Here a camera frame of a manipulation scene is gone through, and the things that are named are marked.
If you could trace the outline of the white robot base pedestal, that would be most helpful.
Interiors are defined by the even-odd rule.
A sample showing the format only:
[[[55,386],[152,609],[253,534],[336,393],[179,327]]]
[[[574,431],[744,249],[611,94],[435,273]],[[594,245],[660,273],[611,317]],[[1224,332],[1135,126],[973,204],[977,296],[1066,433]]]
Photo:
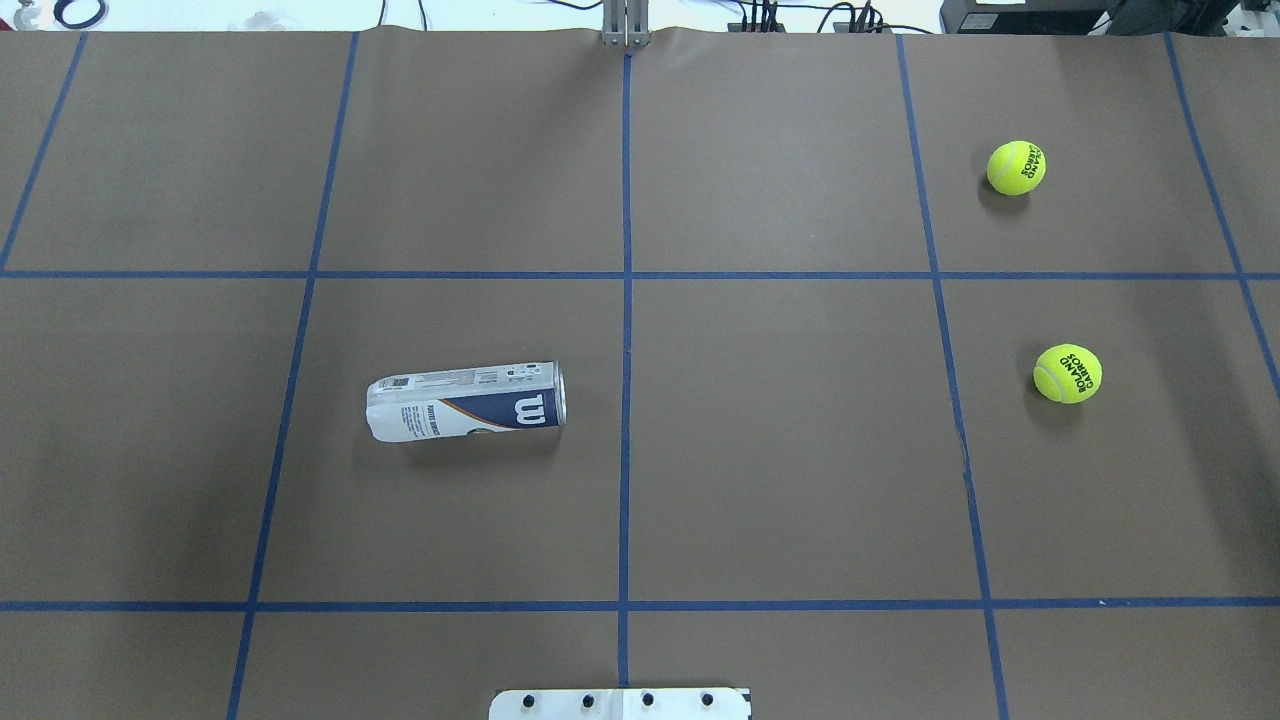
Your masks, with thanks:
[[[750,691],[730,687],[502,691],[489,719],[751,719]]]

